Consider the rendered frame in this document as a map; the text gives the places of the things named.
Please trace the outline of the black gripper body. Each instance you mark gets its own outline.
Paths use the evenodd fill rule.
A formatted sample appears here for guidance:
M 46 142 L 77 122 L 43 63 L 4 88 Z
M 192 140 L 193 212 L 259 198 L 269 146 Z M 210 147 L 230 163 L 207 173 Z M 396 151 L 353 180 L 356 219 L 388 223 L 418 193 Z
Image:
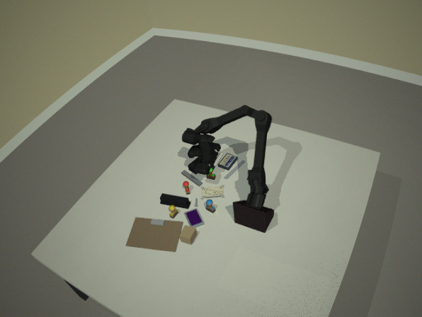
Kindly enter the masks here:
M 220 149 L 220 144 L 213 142 L 212 147 L 209 150 L 203 151 L 199 148 L 198 152 L 200 152 L 200 158 L 202 159 L 202 163 L 196 163 L 195 167 L 193 168 L 194 172 L 206 175 L 209 171 L 209 161 L 211 161 L 213 156 L 215 155 L 215 150 L 220 151 Z

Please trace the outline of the tan box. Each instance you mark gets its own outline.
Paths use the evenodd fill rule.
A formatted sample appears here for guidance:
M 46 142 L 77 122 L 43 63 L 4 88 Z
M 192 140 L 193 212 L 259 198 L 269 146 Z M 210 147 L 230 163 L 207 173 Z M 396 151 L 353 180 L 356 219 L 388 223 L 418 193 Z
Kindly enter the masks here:
M 192 245 L 197 236 L 196 228 L 185 225 L 181 234 L 179 235 L 181 242 Z

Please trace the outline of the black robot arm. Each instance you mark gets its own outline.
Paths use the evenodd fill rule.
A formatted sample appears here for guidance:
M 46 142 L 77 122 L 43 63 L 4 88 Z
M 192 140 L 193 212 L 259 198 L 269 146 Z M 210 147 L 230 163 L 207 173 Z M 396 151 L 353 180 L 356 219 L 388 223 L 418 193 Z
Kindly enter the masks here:
M 252 170 L 248 170 L 247 178 L 251 190 L 245 205 L 256 209 L 264 209 L 263 205 L 266 199 L 266 194 L 264 193 L 269 191 L 269 188 L 266 185 L 266 174 L 264 171 L 267 133 L 272 123 L 272 117 L 269 113 L 265 110 L 258 111 L 247 105 L 243 105 L 240 108 L 233 110 L 230 113 L 220 115 L 219 117 L 204 119 L 196 129 L 187 128 L 182 134 L 182 141 L 194 145 L 188 151 L 188 157 L 194 158 L 197 156 L 200 159 L 200 152 L 198 152 L 198 149 L 200 148 L 203 151 L 209 150 L 215 139 L 215 137 L 208 135 L 208 133 L 213 134 L 222 126 L 245 116 L 252 117 L 255 120 L 256 126 L 254 165 Z

